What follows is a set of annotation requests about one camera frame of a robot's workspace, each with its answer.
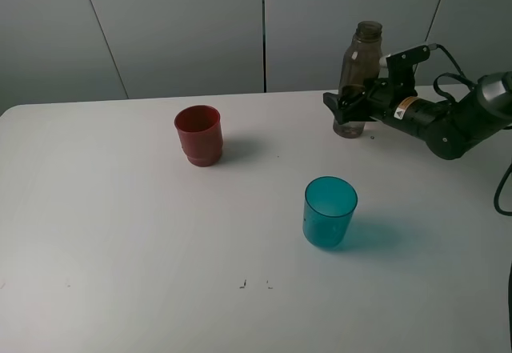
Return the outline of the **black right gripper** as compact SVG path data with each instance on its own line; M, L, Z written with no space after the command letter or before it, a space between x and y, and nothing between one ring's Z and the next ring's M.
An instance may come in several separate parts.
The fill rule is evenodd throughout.
M397 82L390 78L368 78L364 81L364 87L365 94L323 94L323 103L338 124L397 121L394 115L400 103L409 97L418 96L413 76Z

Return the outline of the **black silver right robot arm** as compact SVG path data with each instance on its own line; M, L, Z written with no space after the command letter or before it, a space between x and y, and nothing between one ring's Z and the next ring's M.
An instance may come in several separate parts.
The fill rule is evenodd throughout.
M443 100L432 102L418 96L414 78L393 83L376 78L365 86L347 86L341 94L326 92L323 103L339 124L381 122L422 140L432 153L445 160L466 152L500 130L511 126L511 73L494 73L476 83L445 73L469 89L457 101L435 82L434 91Z

